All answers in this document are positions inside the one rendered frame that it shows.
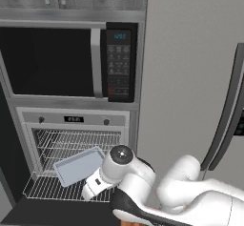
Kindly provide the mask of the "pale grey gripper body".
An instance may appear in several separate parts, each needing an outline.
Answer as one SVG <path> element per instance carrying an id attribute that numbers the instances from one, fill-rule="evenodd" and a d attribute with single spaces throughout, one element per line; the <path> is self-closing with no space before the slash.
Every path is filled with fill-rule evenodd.
<path id="1" fill-rule="evenodd" d="M 104 157 L 103 151 L 95 146 L 55 162 L 53 168 L 61 185 L 66 188 L 92 175 L 101 166 Z"/>

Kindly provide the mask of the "black microwave oven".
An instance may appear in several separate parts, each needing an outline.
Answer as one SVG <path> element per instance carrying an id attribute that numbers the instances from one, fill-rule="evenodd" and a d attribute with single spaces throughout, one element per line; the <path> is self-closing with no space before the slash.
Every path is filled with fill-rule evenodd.
<path id="1" fill-rule="evenodd" d="M 78 26 L 0 26 L 10 28 L 52 28 L 52 29 L 100 29 L 101 78 L 103 97 L 110 102 L 132 103 L 134 100 L 135 67 L 137 51 L 137 28 L 135 23 L 106 22 Z M 4 60 L 2 64 L 5 80 L 12 91 Z"/>

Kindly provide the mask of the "grey fridge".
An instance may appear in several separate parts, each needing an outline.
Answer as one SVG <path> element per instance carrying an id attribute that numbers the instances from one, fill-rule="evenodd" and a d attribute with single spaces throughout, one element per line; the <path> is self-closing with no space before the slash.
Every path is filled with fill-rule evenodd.
<path id="1" fill-rule="evenodd" d="M 244 0 L 148 0 L 137 153 L 157 176 L 204 159 L 242 42 Z"/>

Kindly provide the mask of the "silver built-in oven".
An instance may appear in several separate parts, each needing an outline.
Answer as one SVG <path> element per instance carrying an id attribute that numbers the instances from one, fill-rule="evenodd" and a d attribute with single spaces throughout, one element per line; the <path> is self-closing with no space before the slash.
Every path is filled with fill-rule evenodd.
<path id="1" fill-rule="evenodd" d="M 130 114 L 128 112 L 28 107 L 18 107 L 16 110 L 26 140 L 25 153 L 29 156 L 30 178 L 35 175 L 57 177 L 54 169 L 52 173 L 46 174 L 39 174 L 36 169 L 39 155 L 33 134 L 35 130 L 121 132 L 121 139 L 118 145 L 129 143 Z M 39 123 L 38 118 L 40 116 L 45 118 L 43 123 Z M 104 119 L 110 120 L 108 126 L 104 125 Z"/>

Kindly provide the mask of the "black oven door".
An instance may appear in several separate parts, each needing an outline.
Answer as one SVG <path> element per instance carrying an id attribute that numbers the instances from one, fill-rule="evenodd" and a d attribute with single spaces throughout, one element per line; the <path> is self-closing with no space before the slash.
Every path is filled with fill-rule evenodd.
<path id="1" fill-rule="evenodd" d="M 1 221 L 18 226 L 120 226 L 109 203 L 27 199 L 23 197 Z"/>

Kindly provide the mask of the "black microwave door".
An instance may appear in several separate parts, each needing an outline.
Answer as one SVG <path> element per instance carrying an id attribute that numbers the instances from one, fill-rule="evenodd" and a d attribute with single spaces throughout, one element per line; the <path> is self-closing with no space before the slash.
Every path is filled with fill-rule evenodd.
<path id="1" fill-rule="evenodd" d="M 0 52 L 15 94 L 94 96 L 89 30 L 0 27 Z"/>

